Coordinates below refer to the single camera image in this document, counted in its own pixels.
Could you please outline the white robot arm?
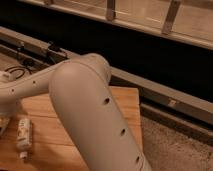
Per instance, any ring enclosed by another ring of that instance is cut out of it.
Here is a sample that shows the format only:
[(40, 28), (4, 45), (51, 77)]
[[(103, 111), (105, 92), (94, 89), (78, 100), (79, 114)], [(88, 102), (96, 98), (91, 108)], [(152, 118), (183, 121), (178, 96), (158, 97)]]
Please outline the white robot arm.
[(47, 93), (90, 171), (152, 171), (109, 88), (111, 67), (101, 55), (76, 55), (16, 80), (0, 71), (0, 117), (16, 103)]

